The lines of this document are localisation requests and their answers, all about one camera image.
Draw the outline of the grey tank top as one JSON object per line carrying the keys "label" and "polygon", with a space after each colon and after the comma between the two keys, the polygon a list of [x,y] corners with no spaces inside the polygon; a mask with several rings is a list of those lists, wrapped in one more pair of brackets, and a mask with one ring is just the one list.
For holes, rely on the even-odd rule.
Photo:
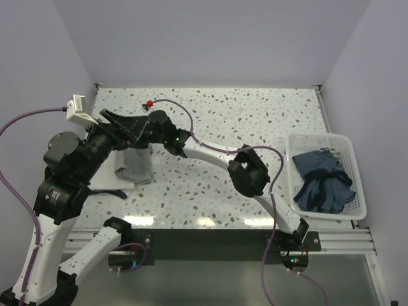
{"label": "grey tank top", "polygon": [[153,179],[152,146],[146,149],[128,148],[115,152],[114,174],[118,179],[134,184],[149,184]]}

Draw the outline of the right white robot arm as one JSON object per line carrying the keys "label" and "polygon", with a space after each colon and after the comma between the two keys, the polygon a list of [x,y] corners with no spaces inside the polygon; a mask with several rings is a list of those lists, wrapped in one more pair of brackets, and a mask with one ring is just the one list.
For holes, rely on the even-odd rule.
{"label": "right white robot arm", "polygon": [[272,189],[277,178],[270,178],[268,168],[254,147],[244,145],[230,150],[196,141],[192,132],[176,128],[162,110],[148,115],[142,140],[160,143],[174,156],[198,159],[226,170],[235,190],[255,199],[273,217],[288,249],[297,251],[306,244],[309,225],[282,198],[274,197]]}

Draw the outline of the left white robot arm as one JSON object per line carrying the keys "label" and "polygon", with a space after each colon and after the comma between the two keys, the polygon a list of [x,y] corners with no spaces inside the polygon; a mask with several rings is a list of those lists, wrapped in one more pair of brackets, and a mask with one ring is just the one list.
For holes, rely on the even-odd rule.
{"label": "left white robot arm", "polygon": [[77,254],[62,260],[68,236],[91,194],[89,184],[95,173],[115,150],[134,147],[148,119],[123,117],[103,110],[106,122],[95,122],[81,139],[65,131],[48,143],[43,159],[45,179],[33,206],[28,207],[34,223],[33,237],[16,284],[1,293],[4,305],[71,305],[83,276],[109,252],[136,247],[141,267],[148,248],[133,240],[130,223],[112,217]]}

